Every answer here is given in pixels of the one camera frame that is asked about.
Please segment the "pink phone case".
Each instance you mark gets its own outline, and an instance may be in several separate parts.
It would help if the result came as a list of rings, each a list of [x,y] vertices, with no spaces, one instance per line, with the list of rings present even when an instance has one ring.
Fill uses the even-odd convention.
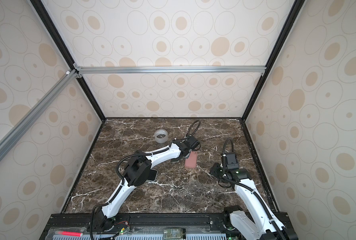
[[[198,159],[198,153],[192,151],[189,157],[185,160],[185,168],[195,169],[197,167],[197,159]]]

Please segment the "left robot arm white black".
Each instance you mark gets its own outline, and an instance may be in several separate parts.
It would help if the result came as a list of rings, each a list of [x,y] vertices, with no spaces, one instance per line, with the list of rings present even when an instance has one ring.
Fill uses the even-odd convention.
[[[116,174],[120,178],[119,185],[105,203],[93,207],[90,234],[96,230],[111,229],[108,226],[109,220],[118,214],[130,193],[145,182],[155,180],[155,166],[166,161],[178,162],[187,159],[191,152],[198,151],[200,147],[201,143],[194,136],[188,136],[174,139],[169,145],[151,152],[138,150],[120,160],[116,167]]]

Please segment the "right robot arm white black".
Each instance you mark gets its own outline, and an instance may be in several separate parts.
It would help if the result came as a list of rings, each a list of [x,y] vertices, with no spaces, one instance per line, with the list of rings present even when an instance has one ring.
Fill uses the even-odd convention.
[[[226,183],[245,203],[248,214],[239,206],[226,207],[224,226],[238,230],[246,240],[297,240],[293,229],[287,228],[271,211],[248,170],[241,168],[233,152],[221,155],[221,164],[214,164],[211,175]]]

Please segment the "clear tape roll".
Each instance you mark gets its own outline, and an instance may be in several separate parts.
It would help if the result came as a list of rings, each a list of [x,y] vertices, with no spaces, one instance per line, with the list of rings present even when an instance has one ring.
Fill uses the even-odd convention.
[[[155,141],[159,144],[163,144],[168,141],[168,132],[164,129],[156,130],[154,133]]]

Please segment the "green circuit board module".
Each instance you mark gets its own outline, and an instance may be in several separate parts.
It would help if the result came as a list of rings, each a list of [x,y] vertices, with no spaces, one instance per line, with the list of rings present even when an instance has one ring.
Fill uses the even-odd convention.
[[[184,228],[167,228],[164,229],[163,240],[185,240],[186,229]]]

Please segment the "pink marker pen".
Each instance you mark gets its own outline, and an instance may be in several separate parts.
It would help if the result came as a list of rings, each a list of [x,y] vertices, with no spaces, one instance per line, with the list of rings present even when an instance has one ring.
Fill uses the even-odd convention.
[[[68,232],[68,231],[55,231],[55,235],[70,236],[70,237],[82,237],[83,233]]]

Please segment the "silver aluminium rail back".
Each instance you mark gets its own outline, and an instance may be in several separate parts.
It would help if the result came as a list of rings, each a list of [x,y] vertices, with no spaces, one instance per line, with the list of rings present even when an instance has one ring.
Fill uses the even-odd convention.
[[[81,74],[264,73],[265,66],[77,67]]]

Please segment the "silver aluminium rail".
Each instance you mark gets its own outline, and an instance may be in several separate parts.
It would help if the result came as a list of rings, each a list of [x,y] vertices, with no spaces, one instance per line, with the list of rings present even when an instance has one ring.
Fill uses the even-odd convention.
[[[264,73],[265,66],[77,67],[81,74]]]
[[[42,99],[18,122],[16,126],[0,141],[0,162],[17,144],[28,129],[47,110],[54,99],[63,91],[69,82],[77,77],[76,70],[70,70],[46,93]]]

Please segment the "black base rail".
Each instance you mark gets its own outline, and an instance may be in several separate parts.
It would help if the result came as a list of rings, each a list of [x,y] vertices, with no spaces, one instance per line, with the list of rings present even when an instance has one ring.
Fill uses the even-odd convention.
[[[90,214],[54,214],[51,215],[40,239],[50,239],[56,230],[87,234],[90,239]],[[186,233],[222,233],[227,237],[241,237],[241,233],[227,224],[226,214],[222,213],[124,213],[118,214],[112,220],[101,223],[99,219],[93,220],[93,235],[114,235],[121,229],[126,234],[156,234],[165,228],[183,228]]]

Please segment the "black corner frame post right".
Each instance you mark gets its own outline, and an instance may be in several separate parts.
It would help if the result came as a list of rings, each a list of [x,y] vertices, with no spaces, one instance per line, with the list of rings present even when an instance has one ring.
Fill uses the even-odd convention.
[[[271,51],[271,54],[268,58],[267,64],[266,64],[266,70],[263,73],[263,75],[260,77],[254,91],[253,94],[248,102],[248,105],[246,107],[246,110],[241,118],[242,123],[245,123],[260,95],[261,90],[263,89],[265,82],[271,72],[271,70],[273,69],[273,66],[279,56],[280,51],[282,50],[285,41],[287,40],[287,37],[290,34],[290,31],[292,29],[292,27],[294,26],[294,23],[299,15],[299,13],[301,12],[301,9],[303,7],[305,3],[305,0],[296,0],[294,1],[290,12],[284,22],[284,25],[281,29],[281,32],[279,33],[279,36],[277,38],[277,41],[274,44],[274,47]]]

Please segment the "black corner frame post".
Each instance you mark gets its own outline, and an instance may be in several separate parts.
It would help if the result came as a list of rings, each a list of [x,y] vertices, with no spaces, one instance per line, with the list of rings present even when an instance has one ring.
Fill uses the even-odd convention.
[[[271,54],[268,58],[267,64],[266,64],[266,70],[263,73],[263,75],[260,77],[254,91],[253,94],[248,102],[248,105],[246,107],[246,110],[241,118],[242,123],[245,123],[260,95],[261,90],[263,89],[265,82],[271,72],[271,70],[273,69],[273,66],[279,56],[280,51],[282,50],[285,41],[287,40],[287,37],[290,34],[290,31],[292,29],[292,27],[294,26],[294,23],[299,15],[299,13],[301,12],[301,9],[303,7],[305,3],[305,0],[296,0],[294,1],[290,12],[284,22],[284,25],[281,29],[281,32],[279,33],[279,36],[277,38],[277,41],[274,44],[274,47],[271,51]]]
[[[106,120],[106,117],[104,116],[103,111],[98,105],[98,102],[96,101],[95,97],[92,94],[92,91],[88,87],[88,84],[86,83],[84,77],[79,73],[79,71],[76,68],[75,61],[67,48],[64,40],[62,39],[59,31],[57,30],[53,20],[51,19],[48,11],[45,9],[45,5],[42,3],[42,1],[37,1],[37,0],[30,0],[31,5],[33,6],[35,12],[39,16],[41,22],[45,26],[45,29],[49,33],[50,37],[52,38],[53,42],[55,43],[58,51],[61,53],[61,56],[63,59],[66,61],[66,64],[71,70],[75,70],[77,74],[79,75],[77,77],[77,81],[82,88],[83,92],[85,93],[87,99],[89,100],[90,104],[92,105],[94,111],[98,115],[99,119],[104,122]]]

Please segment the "black corner frame post left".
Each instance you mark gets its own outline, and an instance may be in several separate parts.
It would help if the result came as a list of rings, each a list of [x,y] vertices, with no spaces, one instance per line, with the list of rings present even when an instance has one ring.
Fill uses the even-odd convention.
[[[82,88],[83,92],[85,93],[87,99],[89,100],[90,104],[92,105],[94,111],[98,115],[99,119],[104,122],[106,120],[106,117],[104,116],[103,111],[98,105],[98,102],[96,101],[95,97],[92,94],[92,91],[88,87],[88,84],[86,83],[84,77],[79,73],[79,71],[76,68],[75,61],[67,48],[64,40],[62,39],[59,31],[57,30],[53,20],[51,19],[48,11],[45,9],[45,5],[42,3],[42,1],[37,1],[37,0],[30,0],[31,5],[33,6],[35,12],[39,16],[41,22],[45,26],[45,29],[49,33],[50,37],[52,38],[53,42],[55,43],[58,51],[61,53],[61,56],[63,59],[66,61],[66,64],[71,70],[75,70],[77,74],[79,75],[77,77],[77,81]]]

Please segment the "silver aluminium rail left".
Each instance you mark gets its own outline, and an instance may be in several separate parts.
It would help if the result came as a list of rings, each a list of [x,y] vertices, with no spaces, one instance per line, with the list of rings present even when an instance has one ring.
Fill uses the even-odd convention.
[[[42,99],[18,122],[16,126],[0,141],[0,162],[17,144],[28,129],[47,110],[54,99],[63,91],[69,82],[77,77],[76,70],[70,70],[46,93]]]

